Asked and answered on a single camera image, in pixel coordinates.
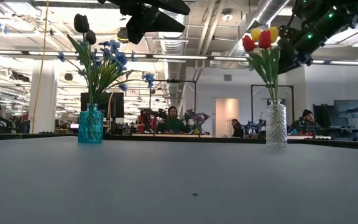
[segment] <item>gray table surface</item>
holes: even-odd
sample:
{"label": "gray table surface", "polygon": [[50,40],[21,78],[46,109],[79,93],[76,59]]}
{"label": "gray table surface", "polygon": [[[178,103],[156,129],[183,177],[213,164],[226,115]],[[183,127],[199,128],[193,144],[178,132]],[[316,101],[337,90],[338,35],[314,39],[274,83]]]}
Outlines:
{"label": "gray table surface", "polygon": [[0,223],[358,224],[358,150],[0,141]]}

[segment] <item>blue glass vase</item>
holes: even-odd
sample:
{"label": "blue glass vase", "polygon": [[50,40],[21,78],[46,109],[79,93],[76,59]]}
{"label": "blue glass vase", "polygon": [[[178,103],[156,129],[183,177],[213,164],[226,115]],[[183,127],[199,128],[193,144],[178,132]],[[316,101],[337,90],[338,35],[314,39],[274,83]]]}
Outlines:
{"label": "blue glass vase", "polygon": [[87,110],[80,113],[78,127],[79,143],[101,143],[103,140],[103,113],[97,103],[87,103]]}

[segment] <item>green shirt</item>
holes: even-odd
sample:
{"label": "green shirt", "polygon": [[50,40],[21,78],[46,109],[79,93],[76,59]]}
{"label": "green shirt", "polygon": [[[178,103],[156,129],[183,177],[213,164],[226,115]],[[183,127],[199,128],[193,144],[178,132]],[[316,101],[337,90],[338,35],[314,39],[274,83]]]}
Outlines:
{"label": "green shirt", "polygon": [[174,133],[189,132],[189,127],[185,126],[183,121],[177,118],[170,118],[165,121],[163,124],[158,124],[157,131],[163,133],[164,131],[173,131]]}

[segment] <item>tulip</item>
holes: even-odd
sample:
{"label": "tulip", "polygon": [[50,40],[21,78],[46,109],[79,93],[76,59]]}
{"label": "tulip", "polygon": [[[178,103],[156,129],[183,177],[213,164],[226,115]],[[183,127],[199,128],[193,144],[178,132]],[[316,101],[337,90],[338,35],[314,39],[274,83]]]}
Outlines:
{"label": "tulip", "polygon": [[251,38],[252,38],[252,40],[254,40],[255,42],[258,42],[261,32],[262,32],[262,30],[259,29],[259,28],[252,29],[251,30]]}
{"label": "tulip", "polygon": [[86,18],[86,16],[82,16],[82,15],[75,15],[74,17],[74,29],[77,32],[80,33],[87,33],[90,30],[90,25],[88,23],[88,18]]}
{"label": "tulip", "polygon": [[259,36],[259,47],[262,49],[269,49],[272,47],[272,36],[270,31],[263,31]]}
{"label": "tulip", "polygon": [[96,43],[96,34],[89,30],[85,35],[85,40],[88,41],[90,45],[94,45]]}
{"label": "tulip", "polygon": [[242,46],[247,52],[251,52],[256,48],[255,42],[249,36],[245,36],[242,39]]}
{"label": "tulip", "polygon": [[270,35],[272,36],[272,43],[276,42],[278,37],[277,27],[271,27],[269,28],[269,31],[270,31]]}

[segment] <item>yellow tulip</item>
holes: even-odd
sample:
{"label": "yellow tulip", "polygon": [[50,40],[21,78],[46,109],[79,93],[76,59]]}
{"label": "yellow tulip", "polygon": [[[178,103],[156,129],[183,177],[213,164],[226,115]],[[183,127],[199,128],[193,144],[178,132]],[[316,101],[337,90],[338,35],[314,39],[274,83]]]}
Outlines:
{"label": "yellow tulip", "polygon": [[253,41],[258,42],[260,33],[262,32],[262,29],[255,28],[251,30],[251,38]]}
{"label": "yellow tulip", "polygon": [[272,43],[276,42],[278,37],[278,29],[276,27],[271,27],[268,30],[270,31],[270,36],[272,37]]}

